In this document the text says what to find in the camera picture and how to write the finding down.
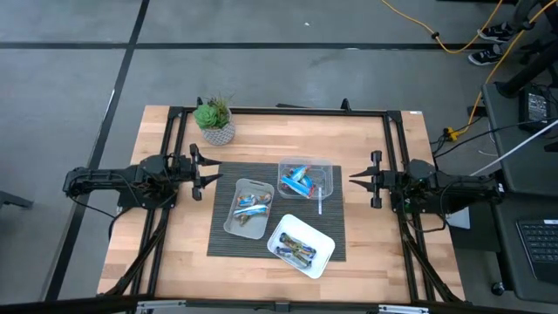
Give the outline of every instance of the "gray plant pot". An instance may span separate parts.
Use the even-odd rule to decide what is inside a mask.
[[[202,129],[203,138],[211,145],[221,146],[229,143],[235,137],[235,123],[233,115],[228,111],[228,123],[221,129]]]

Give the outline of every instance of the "sneaker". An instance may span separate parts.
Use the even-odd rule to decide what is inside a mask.
[[[491,65],[502,59],[500,47],[495,44],[491,49],[475,52],[469,55],[469,61],[474,65]]]
[[[492,40],[496,43],[506,43],[515,35],[514,30],[507,23],[477,30],[477,33],[482,39]]]

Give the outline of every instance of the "gray concrete floor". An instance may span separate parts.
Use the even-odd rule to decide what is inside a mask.
[[[468,41],[493,9],[490,4],[435,0],[391,3],[452,43]],[[140,0],[3,0],[0,43],[127,42],[139,7]],[[496,21],[512,11],[502,7]],[[538,24],[523,42],[544,28],[545,23]],[[365,0],[152,1],[139,41],[432,42],[419,26],[379,1]],[[71,202],[61,192],[65,173],[87,162],[123,56],[124,50],[0,49],[0,189],[35,201],[32,210],[0,211],[0,304],[42,297],[70,214]],[[512,56],[497,78],[516,73],[521,68],[516,61]],[[197,96],[218,93],[234,95],[235,106],[283,102],[333,108],[348,98],[354,108],[420,110],[435,140],[443,127],[466,123],[466,107],[489,72],[490,67],[469,65],[465,54],[442,51],[136,50],[101,167],[128,164],[143,106],[193,104]],[[465,137],[486,129],[487,122],[478,123]],[[442,158],[440,167],[468,174],[493,159],[479,150],[495,154],[490,139],[484,138]],[[90,203],[113,213],[116,194],[96,192]],[[86,213],[62,298],[94,296],[108,224],[107,217]],[[469,301],[557,312],[556,306],[523,302],[510,292],[493,296],[488,284],[500,275],[493,255],[456,254]],[[483,276],[471,276],[479,272]]]

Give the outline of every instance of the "table leg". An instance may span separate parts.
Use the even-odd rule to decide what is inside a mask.
[[[0,208],[3,205],[16,205],[21,208],[30,208],[33,204],[32,201],[25,200],[22,197],[11,195],[10,193],[6,193],[4,191],[0,191]]]

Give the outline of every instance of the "dark gray placemat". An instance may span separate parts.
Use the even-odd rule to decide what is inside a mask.
[[[313,228],[329,236],[335,242],[331,261],[344,262],[345,222],[343,210],[343,187],[341,167],[333,167],[333,193],[322,203],[322,214],[317,213],[317,201],[288,200],[277,190],[271,204],[268,226],[260,240],[251,240],[231,235],[223,229],[231,202],[235,197],[236,181],[242,178],[266,182],[277,186],[277,164],[223,162],[219,173],[224,174],[217,181],[211,231],[209,233],[208,256],[267,257],[276,258],[268,251],[268,240],[277,224],[286,214],[292,214]]]

